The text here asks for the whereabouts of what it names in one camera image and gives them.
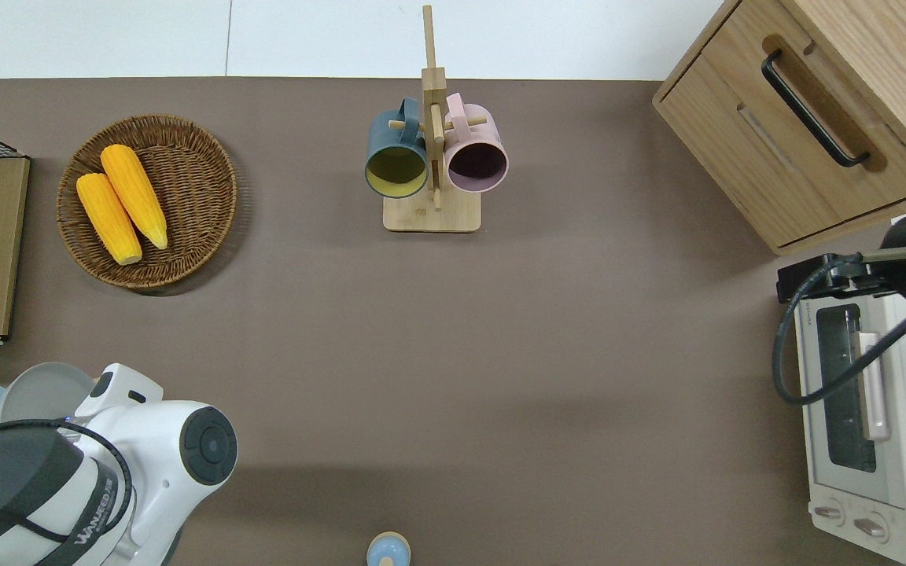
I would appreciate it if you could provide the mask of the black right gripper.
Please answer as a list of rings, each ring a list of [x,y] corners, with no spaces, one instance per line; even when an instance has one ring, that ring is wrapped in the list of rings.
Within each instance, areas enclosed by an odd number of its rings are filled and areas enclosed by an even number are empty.
[[[869,265],[845,263],[841,255],[826,253],[778,269],[778,301],[782,304],[790,302],[791,297],[798,293],[813,273],[827,266],[830,269],[801,295],[803,300],[847,300],[849,297],[884,296],[896,292],[883,277],[873,274]]]

